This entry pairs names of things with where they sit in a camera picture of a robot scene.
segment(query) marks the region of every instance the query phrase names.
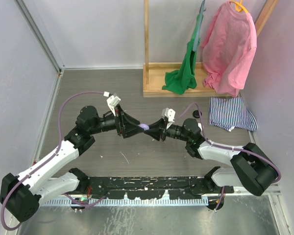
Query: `striped shorts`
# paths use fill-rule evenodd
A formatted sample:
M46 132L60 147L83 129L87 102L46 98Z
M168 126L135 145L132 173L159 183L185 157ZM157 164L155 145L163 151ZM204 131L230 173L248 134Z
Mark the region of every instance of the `striped shorts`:
M211 97L209 104L209 125L232 131L235 127L249 131L257 130L254 115L246 108L241 97Z

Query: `wooden clothes rack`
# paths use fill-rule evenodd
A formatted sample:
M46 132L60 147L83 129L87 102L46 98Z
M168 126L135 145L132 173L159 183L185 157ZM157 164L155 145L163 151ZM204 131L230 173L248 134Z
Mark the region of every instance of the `wooden clothes rack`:
M257 36L265 26L269 16L279 0L267 0L262 9L256 23ZM195 79L197 87L195 89L188 89L183 95L175 94L173 92L162 90L165 84L165 74L173 70L178 70L181 62L174 63L150 63L149 62L149 0L144 0L144 15L145 15L145 63L143 66L143 96L144 97L204 97L204 96L225 96L224 94L217 94L211 88L204 87L202 81L207 77L201 62L196 62Z

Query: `clothes hanger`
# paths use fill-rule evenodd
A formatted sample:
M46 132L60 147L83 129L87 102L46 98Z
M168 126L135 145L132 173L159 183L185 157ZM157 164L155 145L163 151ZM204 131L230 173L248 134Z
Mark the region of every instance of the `clothes hanger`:
M230 1L230 2L235 3L235 9L238 12L245 11L245 13L248 13L247 9L242 5L243 0L241 0L240 2L238 1Z
M199 19L198 19L198 24L197 24L196 36L195 36L195 40L194 40L194 44L193 44L193 51L197 51L197 48L198 48L199 32L200 32L200 28L201 28L202 19L204 17L204 11L206 10L205 1L206 0L203 0L200 5Z

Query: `clothing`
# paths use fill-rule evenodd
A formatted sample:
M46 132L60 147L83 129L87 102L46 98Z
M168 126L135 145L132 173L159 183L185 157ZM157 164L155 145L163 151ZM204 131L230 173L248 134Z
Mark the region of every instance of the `clothing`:
M257 121L246 108L241 97L231 99L211 97L209 125L221 127L227 131L232 131L235 127L248 131L257 130Z
M196 37L197 26L199 22L199 15L197 16L196 26L193 31L191 40L187 43L186 54L184 56L182 65L179 70L167 72L165 76L165 85L163 90L168 90L177 94L184 94L184 92L197 86L195 80L195 66L197 51L193 51L194 40Z
M229 1L225 2L213 17L201 47L208 73L204 86L236 97L244 88L257 48L252 16L235 11Z

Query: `wooden rack base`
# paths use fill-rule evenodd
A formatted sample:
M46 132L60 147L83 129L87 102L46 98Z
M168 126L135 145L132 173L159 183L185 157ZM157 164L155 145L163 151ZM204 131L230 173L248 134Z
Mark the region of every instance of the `wooden rack base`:
M146 78L146 65L144 63L143 71L143 96L144 97L197 97L197 96L226 96L225 94L217 94L209 87L204 87L202 81L207 77L202 63L197 62L195 67L195 78L197 87L188 89L183 95L175 94L162 89L165 85L165 74L173 70L178 70L181 63L149 63L149 79Z

